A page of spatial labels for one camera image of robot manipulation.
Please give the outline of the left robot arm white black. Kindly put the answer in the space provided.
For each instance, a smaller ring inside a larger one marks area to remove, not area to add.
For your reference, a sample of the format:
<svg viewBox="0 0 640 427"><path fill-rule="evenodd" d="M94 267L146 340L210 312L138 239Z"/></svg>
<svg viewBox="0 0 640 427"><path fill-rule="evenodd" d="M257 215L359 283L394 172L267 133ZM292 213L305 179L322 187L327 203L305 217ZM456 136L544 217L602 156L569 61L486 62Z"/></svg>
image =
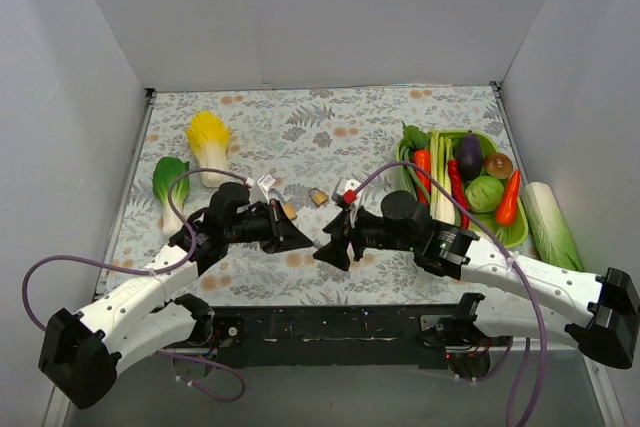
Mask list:
<svg viewBox="0 0 640 427"><path fill-rule="evenodd" d="M230 245L256 242L274 254L313 244L279 201L251 202L248 187L234 182L222 184L188 221L141 275L47 322L38 367L76 408L95 405L121 373L157 350L183 341L200 347L211 339L208 304L171 296L223 259Z"/></svg>

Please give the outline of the purple eggplant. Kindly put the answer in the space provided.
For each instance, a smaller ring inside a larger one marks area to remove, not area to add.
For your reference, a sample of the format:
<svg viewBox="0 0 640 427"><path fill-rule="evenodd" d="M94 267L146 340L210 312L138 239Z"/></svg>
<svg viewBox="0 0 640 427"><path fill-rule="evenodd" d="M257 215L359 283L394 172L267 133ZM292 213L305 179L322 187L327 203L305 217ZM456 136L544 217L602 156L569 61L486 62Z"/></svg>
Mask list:
<svg viewBox="0 0 640 427"><path fill-rule="evenodd" d="M468 131L460 138L455 159L463 181L472 181L480 176L484 167L484 155L480 141L472 131Z"/></svg>

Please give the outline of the brown mushroom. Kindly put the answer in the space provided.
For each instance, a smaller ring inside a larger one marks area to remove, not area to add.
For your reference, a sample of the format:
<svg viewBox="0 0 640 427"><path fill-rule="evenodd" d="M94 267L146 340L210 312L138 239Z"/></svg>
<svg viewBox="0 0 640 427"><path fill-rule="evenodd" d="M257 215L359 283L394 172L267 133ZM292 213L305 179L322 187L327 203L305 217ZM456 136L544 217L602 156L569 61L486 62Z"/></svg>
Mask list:
<svg viewBox="0 0 640 427"><path fill-rule="evenodd" d="M486 174L499 180L509 179L514 171L511 159L501 152L488 154L484 158Z"/></svg>

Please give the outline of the small brass padlock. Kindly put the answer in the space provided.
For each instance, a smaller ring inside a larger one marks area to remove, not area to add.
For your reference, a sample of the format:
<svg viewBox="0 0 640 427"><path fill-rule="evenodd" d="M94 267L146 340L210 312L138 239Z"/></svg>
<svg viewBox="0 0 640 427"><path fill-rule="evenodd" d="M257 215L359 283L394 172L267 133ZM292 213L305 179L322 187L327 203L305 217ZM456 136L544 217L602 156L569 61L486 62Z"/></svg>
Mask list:
<svg viewBox="0 0 640 427"><path fill-rule="evenodd" d="M329 200L328 194L318 188L311 188L308 194L316 207L324 205Z"/></svg>

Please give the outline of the green plastic basket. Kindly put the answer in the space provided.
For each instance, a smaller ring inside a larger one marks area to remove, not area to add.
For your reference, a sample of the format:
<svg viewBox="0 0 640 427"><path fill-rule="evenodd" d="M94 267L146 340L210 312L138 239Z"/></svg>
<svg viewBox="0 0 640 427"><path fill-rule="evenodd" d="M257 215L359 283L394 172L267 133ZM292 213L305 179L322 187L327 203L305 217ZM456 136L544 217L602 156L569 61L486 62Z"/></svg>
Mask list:
<svg viewBox="0 0 640 427"><path fill-rule="evenodd" d="M458 142L460 140L460 138L467 133L468 131L471 130L449 130L449 131L439 131L443 136L448 138L447 141L447 146L448 146L448 160L450 159L455 159L455 151L457 149L457 145ZM490 153L494 153L494 152L500 152L497 148L497 146L495 145L495 143L486 135L478 132L478 131L472 131L477 138L480 141L481 147L482 147L482 153L484 155L484 158L490 154ZM486 174L486 171L483 167L482 172L480 174L480 176L489 176ZM503 185L504 185L504 190L506 187L506 184L508 182L509 179L505 179L505 180L500 180ZM465 193L465 189L466 187L469 185L471 181L463 181L463 187L464 187L464 193ZM496 210L493 212L489 212L489 213L475 213L472 212L470 207L468 209L471 213L473 213L473 215L475 217L477 217L480 222L487 226L488 229L491 230L491 232L493 232L498 238L499 240L505 244L506 247L508 248L513 248L516 247L518 245L520 245L521 243L524 242L524 240L526 239L526 237L528 236L528 224L527 224L527 220L526 220L526 216L524 213L524 209L521 206L520 200L518 198L518 211L517 211L517 216L516 219L514 221L514 223L509 226L509 227L502 227L499 226L495 220L495 213Z"/></svg>

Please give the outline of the large brass long-shackle padlock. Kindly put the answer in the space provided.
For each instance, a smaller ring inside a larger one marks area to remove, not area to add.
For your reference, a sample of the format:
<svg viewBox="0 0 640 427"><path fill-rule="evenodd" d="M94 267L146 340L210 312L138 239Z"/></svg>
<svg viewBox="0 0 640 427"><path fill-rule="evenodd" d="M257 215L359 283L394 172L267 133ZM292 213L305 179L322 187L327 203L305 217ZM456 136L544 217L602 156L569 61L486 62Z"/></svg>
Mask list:
<svg viewBox="0 0 640 427"><path fill-rule="evenodd" d="M282 195L282 193L278 190L278 189L271 189L269 191L269 194L272 198L277 199L280 204L281 207L283 209L283 212L285 213L286 217L291 220L294 221L297 219L297 211L295 210L295 208L292 206L291 203L289 203L284 196Z"/></svg>

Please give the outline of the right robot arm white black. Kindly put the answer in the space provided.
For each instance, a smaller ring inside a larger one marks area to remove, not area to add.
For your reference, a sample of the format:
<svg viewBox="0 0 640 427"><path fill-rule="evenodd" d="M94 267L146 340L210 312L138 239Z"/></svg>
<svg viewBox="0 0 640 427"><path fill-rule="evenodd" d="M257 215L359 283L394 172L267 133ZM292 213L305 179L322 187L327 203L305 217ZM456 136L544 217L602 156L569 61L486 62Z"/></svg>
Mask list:
<svg viewBox="0 0 640 427"><path fill-rule="evenodd" d="M343 271L367 248L406 251L433 275L501 290L496 300L469 294L460 301L452 330L464 344L529 337L576 347L608 367L633 365L639 294L619 269L577 272L502 253L471 230L432 219L427 206L406 191L386 195L380 215L344 206L324 231L330 241L314 257Z"/></svg>

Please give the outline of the round green cabbage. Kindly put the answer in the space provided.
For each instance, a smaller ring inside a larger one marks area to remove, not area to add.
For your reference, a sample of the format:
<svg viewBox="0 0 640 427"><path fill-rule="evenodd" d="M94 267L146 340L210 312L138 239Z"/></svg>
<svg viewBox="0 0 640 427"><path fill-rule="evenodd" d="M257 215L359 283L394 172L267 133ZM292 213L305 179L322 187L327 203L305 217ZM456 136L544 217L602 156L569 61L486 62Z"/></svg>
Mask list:
<svg viewBox="0 0 640 427"><path fill-rule="evenodd" d="M497 209L504 194L503 183L491 176L479 176L469 183L465 196L475 213L489 213Z"/></svg>

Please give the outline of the green long beans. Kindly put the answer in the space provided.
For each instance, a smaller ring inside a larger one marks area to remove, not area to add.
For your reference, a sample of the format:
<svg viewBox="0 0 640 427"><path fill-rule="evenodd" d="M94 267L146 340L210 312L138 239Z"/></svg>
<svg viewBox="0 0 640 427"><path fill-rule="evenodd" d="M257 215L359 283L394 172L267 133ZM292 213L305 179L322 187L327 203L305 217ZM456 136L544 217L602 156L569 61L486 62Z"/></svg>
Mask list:
<svg viewBox="0 0 640 427"><path fill-rule="evenodd" d="M399 143L396 148L396 160L412 162L411 149L403 143ZM418 199L420 196L423 196L426 199L426 202L429 202L430 193L423 185L423 182L419 178L415 169L407 165L401 165L400 169L401 188L410 192L414 198Z"/></svg>

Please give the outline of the red chili pepper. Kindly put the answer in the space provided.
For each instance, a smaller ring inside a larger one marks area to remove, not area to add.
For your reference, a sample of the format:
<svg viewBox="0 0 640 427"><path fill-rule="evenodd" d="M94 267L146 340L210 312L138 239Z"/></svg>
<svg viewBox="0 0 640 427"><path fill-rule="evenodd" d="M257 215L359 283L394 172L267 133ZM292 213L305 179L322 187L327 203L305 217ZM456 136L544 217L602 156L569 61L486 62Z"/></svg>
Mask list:
<svg viewBox="0 0 640 427"><path fill-rule="evenodd" d="M452 195L454 199L460 204L460 206L467 211L469 205L464 193L464 187L461 179L461 175L458 169L458 161L456 159L450 159L447 162L448 176L451 181ZM460 212L460 227L462 229L468 229L470 226L470 219L464 212Z"/></svg>

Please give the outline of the green bok choy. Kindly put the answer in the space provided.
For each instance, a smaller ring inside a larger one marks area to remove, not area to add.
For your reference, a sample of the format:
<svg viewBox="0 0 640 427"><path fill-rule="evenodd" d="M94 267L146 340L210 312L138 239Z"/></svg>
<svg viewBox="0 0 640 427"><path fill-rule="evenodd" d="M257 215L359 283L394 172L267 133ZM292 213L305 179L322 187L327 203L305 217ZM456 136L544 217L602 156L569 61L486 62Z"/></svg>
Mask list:
<svg viewBox="0 0 640 427"><path fill-rule="evenodd" d="M188 177L180 178L189 170L189 162L176 157L162 157L158 160L152 175L154 196L161 202L162 233L170 237L183 226L178 214L183 214L184 203L190 192Z"/></svg>

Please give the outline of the orange red pepper left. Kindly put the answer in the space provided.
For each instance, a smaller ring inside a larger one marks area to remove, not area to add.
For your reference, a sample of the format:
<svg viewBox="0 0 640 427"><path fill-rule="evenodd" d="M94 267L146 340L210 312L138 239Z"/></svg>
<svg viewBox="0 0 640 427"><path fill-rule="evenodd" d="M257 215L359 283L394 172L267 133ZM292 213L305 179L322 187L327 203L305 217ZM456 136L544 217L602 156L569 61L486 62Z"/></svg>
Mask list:
<svg viewBox="0 0 640 427"><path fill-rule="evenodd" d="M412 161L425 172L431 173L431 156L428 150L420 149L413 153ZM416 170L416 193L418 201L429 205L431 194L431 181L420 170Z"/></svg>

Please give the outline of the floral table cloth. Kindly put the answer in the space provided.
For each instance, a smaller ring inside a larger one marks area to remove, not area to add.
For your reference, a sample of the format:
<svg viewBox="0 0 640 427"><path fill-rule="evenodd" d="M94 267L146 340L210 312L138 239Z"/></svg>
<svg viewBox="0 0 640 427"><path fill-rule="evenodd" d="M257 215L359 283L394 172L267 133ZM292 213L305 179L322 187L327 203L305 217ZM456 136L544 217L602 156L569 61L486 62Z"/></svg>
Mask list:
<svg viewBox="0 0 640 427"><path fill-rule="evenodd" d="M100 275L99 293L122 282L126 269L146 265L163 246L152 174L162 157L192 160L186 130L204 111L231 130L230 170L254 178L272 175L276 191L296 212L297 227L318 246L326 242L323 229L337 209L315 205L311 192L331 192L344 178L367 180L365 205L377 212L384 195L401 185L399 170L389 162L406 126L475 130L499 151L512 150L488 86L160 93L143 133L113 269ZM189 286L214 306L455 303L470 290L468 283L424 272L406 253L369 249L344 272L316 261L308 249L267 255L254 244L231 247Z"/></svg>

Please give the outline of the large green napa cabbage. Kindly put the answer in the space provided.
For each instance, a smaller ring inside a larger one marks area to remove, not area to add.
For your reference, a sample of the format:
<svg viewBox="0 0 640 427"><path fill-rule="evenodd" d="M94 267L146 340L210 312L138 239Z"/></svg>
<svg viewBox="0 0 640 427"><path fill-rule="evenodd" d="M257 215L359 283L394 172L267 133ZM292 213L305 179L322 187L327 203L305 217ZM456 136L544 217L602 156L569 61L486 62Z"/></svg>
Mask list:
<svg viewBox="0 0 640 427"><path fill-rule="evenodd" d="M524 188L521 199L540 259L562 269L584 272L551 188L542 182L531 182Z"/></svg>

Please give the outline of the yellow napa cabbage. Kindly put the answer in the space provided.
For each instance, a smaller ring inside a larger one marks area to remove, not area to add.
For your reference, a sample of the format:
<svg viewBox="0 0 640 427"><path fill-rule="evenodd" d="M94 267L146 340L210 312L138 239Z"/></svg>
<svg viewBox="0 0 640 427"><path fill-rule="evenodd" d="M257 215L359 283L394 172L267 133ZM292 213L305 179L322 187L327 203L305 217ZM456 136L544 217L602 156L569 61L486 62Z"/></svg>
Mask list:
<svg viewBox="0 0 640 427"><path fill-rule="evenodd" d="M185 133L200 168L228 169L231 130L221 119L209 111L200 112L192 118Z"/></svg>

